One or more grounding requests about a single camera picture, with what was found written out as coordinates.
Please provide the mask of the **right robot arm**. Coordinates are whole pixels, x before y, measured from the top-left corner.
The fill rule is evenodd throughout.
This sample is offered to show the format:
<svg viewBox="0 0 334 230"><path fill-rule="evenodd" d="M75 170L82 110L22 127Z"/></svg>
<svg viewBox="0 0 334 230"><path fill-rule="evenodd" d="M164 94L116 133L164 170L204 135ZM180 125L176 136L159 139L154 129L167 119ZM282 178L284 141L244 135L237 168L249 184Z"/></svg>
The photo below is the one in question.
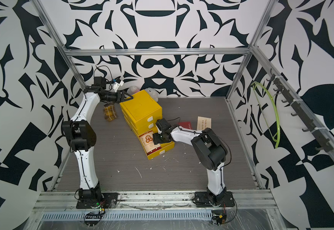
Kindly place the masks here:
<svg viewBox="0 0 334 230"><path fill-rule="evenodd" d="M154 144L181 142L191 145L200 161L206 168L208 175L208 201L217 206L223 201L227 192L223 179L227 148L212 129L203 131L186 129L179 125L171 125L164 118L157 120L158 132L153 134Z"/></svg>

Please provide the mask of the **cream postcard red emblem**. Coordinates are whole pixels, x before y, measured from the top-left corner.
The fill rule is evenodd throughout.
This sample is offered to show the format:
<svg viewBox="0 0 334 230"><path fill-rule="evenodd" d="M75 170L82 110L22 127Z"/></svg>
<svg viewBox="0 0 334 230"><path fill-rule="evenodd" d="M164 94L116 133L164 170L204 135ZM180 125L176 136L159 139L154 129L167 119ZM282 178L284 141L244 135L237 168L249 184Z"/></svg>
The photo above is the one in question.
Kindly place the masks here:
<svg viewBox="0 0 334 230"><path fill-rule="evenodd" d="M154 132L152 130L149 130L139 136L139 141L141 142L141 145L147 156L151 155L154 152L157 152L162 148L160 144L155 145L153 143L153 134Z"/></svg>

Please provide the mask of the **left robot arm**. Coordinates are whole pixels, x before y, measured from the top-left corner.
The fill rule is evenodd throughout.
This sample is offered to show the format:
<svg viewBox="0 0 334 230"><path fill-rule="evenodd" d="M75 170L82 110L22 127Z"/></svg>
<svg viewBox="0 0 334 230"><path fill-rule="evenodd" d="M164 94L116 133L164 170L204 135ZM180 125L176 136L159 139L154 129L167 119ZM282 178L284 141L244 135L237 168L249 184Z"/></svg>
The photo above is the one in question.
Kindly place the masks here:
<svg viewBox="0 0 334 230"><path fill-rule="evenodd" d="M100 102L118 104L133 98L125 91L119 90L123 84L124 81L120 79L106 80L103 77L95 77L94 84L86 86L83 90L83 99L75 115L62 123L63 133L71 152L76 155L79 167L80 186L77 200L85 207L98 207L104 200L94 163L97 136L90 121Z"/></svg>

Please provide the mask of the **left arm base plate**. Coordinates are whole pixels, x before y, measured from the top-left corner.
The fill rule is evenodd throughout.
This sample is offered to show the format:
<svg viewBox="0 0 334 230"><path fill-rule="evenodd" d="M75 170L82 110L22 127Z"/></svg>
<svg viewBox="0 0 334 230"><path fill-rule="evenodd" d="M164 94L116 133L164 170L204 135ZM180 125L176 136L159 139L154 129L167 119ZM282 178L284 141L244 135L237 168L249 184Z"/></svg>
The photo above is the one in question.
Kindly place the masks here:
<svg viewBox="0 0 334 230"><path fill-rule="evenodd" d="M102 193L97 198L80 198L77 202L77 209L112 209L115 208L118 203L119 193L106 192Z"/></svg>

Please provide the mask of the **yellow plastic drawer cabinet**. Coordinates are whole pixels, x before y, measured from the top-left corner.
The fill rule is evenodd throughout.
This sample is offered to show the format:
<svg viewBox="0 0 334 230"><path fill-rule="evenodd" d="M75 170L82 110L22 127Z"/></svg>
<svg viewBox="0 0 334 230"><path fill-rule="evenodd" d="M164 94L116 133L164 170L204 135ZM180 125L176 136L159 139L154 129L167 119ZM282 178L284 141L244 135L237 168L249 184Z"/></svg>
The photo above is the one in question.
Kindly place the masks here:
<svg viewBox="0 0 334 230"><path fill-rule="evenodd" d="M146 90L135 93L132 100L122 102L120 106L127 124L137 137L157 129L157 120L163 118L162 107Z"/></svg>

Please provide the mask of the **beige postcard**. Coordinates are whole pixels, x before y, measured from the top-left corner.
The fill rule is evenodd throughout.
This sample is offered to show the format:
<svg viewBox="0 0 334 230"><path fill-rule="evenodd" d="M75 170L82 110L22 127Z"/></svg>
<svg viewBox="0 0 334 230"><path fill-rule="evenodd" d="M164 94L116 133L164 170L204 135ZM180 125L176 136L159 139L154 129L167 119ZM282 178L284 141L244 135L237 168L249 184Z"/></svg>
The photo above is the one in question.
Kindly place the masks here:
<svg viewBox="0 0 334 230"><path fill-rule="evenodd" d="M212 119L208 117L198 117L197 130L205 130L206 128L212 128Z"/></svg>

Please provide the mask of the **yellow bottom drawer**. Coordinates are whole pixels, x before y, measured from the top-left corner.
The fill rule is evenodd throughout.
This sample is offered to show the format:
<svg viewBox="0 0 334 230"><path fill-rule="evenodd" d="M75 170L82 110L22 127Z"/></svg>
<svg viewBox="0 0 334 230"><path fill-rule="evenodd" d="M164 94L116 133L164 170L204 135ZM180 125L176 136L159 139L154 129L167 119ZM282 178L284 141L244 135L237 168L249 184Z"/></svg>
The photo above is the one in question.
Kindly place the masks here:
<svg viewBox="0 0 334 230"><path fill-rule="evenodd" d="M141 134L138 136L138 139L146 153L146 156L149 160L166 153L167 151L174 148L175 143L162 143L162 144L154 144L153 141L153 134L157 133L157 129L153 128L146 133Z"/></svg>

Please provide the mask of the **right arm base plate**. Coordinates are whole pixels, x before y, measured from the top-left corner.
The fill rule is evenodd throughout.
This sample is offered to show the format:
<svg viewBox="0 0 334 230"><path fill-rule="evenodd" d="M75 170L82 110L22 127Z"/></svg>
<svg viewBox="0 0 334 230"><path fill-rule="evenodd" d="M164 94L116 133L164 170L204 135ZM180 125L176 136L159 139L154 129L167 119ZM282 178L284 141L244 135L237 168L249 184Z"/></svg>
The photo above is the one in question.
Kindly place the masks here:
<svg viewBox="0 0 334 230"><path fill-rule="evenodd" d="M198 208L207 207L234 207L236 202L232 192L223 191L219 195L214 195L212 192L195 192L192 202Z"/></svg>

